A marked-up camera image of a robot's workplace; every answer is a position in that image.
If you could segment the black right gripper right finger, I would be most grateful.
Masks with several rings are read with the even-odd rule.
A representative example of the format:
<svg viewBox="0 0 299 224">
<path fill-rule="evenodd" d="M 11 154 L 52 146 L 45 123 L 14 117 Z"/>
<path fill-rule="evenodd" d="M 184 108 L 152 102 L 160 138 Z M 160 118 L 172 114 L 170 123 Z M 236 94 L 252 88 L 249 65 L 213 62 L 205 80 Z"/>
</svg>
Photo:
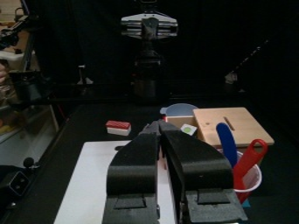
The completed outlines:
<svg viewBox="0 0 299 224">
<path fill-rule="evenodd" d="M 229 161 L 201 140 L 158 122 L 177 224 L 224 224 L 248 217 L 233 190 Z"/>
</svg>

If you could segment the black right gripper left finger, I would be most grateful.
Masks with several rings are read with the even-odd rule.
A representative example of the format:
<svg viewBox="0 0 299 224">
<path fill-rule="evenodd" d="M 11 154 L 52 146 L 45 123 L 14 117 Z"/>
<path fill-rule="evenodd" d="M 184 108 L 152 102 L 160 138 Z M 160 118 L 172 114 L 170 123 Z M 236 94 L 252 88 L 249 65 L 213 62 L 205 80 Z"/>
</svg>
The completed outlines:
<svg viewBox="0 0 299 224">
<path fill-rule="evenodd" d="M 158 140 L 158 124 L 152 122 L 113 156 L 101 224 L 158 224 Z"/>
</svg>

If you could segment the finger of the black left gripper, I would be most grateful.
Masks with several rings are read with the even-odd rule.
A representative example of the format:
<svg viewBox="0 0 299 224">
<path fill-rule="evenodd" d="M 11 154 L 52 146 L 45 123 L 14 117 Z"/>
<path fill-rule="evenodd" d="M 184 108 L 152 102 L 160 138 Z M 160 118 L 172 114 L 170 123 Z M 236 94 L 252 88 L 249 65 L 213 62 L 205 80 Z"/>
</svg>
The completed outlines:
<svg viewBox="0 0 299 224">
<path fill-rule="evenodd" d="M 149 39 L 149 26 L 148 26 L 148 20 L 146 19 L 141 19 L 141 37 L 142 39 Z"/>
<path fill-rule="evenodd" d="M 158 20 L 153 17 L 149 18 L 149 39 L 156 39 L 158 27 Z"/>
</svg>

